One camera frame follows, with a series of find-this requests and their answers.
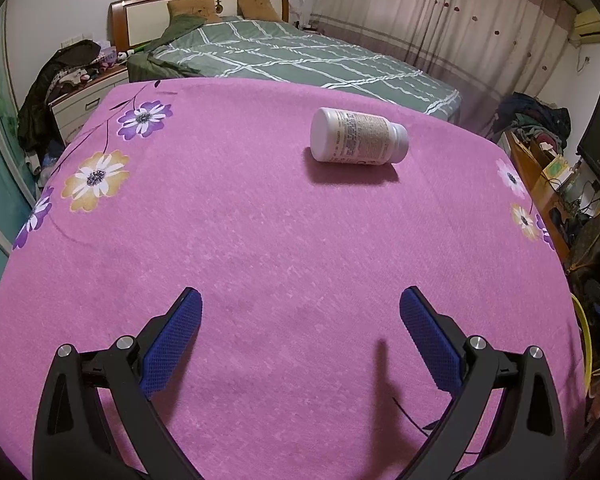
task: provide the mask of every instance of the wooden headboard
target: wooden headboard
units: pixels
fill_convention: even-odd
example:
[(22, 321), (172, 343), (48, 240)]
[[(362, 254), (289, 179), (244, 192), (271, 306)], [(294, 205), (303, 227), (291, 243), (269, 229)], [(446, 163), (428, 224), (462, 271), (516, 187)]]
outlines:
[[(169, 0), (120, 0), (111, 4), (113, 43), (119, 52), (160, 38), (169, 26)], [(289, 0), (270, 0), (282, 21), (289, 21)], [(238, 13), (238, 0), (216, 0), (218, 14)]]

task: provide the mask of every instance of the green blanket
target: green blanket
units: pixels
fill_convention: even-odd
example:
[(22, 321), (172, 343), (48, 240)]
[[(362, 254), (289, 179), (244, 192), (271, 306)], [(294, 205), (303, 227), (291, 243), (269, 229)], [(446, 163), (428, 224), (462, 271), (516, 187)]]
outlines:
[(458, 90), (393, 57), (306, 34), (287, 23), (233, 18), (161, 43), (148, 60), (185, 76), (304, 83), (377, 98), (444, 120), (461, 101)]
[[(158, 47), (165, 46), (171, 43), (171, 41), (177, 40), (178, 38), (182, 38), (186, 36), (190, 32), (193, 32), (197, 28), (202, 27), (206, 22), (205, 18), (201, 18), (200, 16), (192, 16), (191, 14), (178, 14), (171, 19), (171, 23), (169, 27), (167, 27), (160, 38), (157, 40), (153, 40), (147, 46), (143, 48), (143, 52), (138, 54), (136, 58), (136, 63), (132, 63), (130, 70), (133, 72), (136, 66), (142, 67), (143, 63), (148, 63), (149, 65), (154, 65), (158, 68), (161, 68), (159, 78), (167, 78), (165, 77), (167, 74), (169, 78), (173, 78), (173, 73), (179, 74), (179, 77), (195, 77), (200, 74), (200, 70), (196, 70), (195, 68), (190, 68), (187, 66), (177, 66), (174, 67), (170, 62), (161, 61), (154, 56), (154, 52)], [(142, 75), (135, 76), (132, 78), (132, 74), (129, 74), (130, 81), (140, 80), (139, 78)]]

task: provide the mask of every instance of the power outlet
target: power outlet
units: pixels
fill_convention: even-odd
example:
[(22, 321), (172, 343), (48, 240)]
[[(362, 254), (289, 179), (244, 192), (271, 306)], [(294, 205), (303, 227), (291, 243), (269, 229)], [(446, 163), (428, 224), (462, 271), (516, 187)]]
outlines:
[(79, 41), (82, 40), (92, 40), (93, 39), (93, 34), (91, 34), (90, 32), (86, 32), (85, 34), (81, 34), (80, 36), (75, 36), (74, 38), (71, 38), (70, 40), (64, 40), (60, 46), (61, 48), (67, 48), (68, 46), (72, 46), (72, 44), (76, 44)]

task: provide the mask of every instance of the bedside table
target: bedside table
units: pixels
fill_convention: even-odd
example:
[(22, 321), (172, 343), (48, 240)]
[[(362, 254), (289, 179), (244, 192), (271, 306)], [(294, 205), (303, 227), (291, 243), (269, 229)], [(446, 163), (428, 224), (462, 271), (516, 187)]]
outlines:
[(113, 87), (128, 82), (126, 67), (118, 65), (70, 94), (51, 101), (49, 107), (56, 119), (64, 145), (71, 142)]

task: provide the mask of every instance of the metal screw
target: metal screw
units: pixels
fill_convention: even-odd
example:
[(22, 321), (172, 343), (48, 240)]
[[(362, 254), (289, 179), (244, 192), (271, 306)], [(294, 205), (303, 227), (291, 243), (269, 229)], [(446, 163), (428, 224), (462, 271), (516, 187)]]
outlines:
[(67, 357), (71, 353), (71, 345), (62, 345), (58, 349), (58, 357)]
[(474, 335), (469, 339), (469, 344), (476, 350), (483, 350), (487, 346), (487, 341), (479, 335)]
[(121, 350), (127, 350), (131, 348), (131, 345), (134, 343), (134, 339), (129, 335), (123, 335), (120, 339), (116, 341), (116, 346)]
[(542, 356), (544, 355), (544, 352), (542, 352), (542, 349), (538, 346), (532, 346), (529, 349), (529, 353), (533, 359), (542, 359)]

